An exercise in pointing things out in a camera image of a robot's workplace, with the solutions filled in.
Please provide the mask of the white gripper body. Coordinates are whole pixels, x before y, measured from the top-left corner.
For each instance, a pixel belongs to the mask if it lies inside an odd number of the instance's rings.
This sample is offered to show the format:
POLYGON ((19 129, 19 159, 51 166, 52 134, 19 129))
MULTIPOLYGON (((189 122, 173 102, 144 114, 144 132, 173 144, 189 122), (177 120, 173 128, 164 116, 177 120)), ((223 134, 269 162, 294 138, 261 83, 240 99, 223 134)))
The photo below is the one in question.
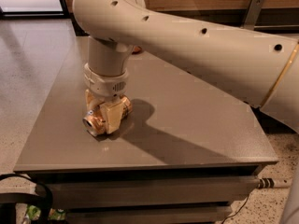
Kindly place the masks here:
POLYGON ((127 70, 119 76, 107 77, 97 75, 89 65, 85 64, 83 74, 87 88, 100 97, 109 98, 120 96, 126 92, 129 77, 127 70))

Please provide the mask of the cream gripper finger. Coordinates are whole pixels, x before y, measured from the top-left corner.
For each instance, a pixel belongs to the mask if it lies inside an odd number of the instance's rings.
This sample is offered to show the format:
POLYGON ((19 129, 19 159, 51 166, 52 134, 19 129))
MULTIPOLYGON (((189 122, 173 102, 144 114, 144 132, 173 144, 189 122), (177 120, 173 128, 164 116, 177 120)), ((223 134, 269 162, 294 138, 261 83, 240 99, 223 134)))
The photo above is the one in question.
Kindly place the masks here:
POLYGON ((121 99, 100 105, 100 111, 105 121, 106 133, 114 133, 120 128, 123 108, 124 104, 121 99))
POLYGON ((95 96, 89 89, 85 91, 85 101, 89 113, 99 113, 103 99, 95 96))

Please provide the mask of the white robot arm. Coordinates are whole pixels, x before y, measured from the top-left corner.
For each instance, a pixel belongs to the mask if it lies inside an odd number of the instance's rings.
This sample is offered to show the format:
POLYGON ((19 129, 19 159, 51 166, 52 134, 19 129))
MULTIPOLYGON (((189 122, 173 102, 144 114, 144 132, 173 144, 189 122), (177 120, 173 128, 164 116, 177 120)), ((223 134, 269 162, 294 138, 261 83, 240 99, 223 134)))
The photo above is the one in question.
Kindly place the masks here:
POLYGON ((154 12, 144 0, 73 0, 72 8, 90 36, 84 78, 96 98, 124 93, 128 49, 139 46, 299 130, 297 39, 154 12))

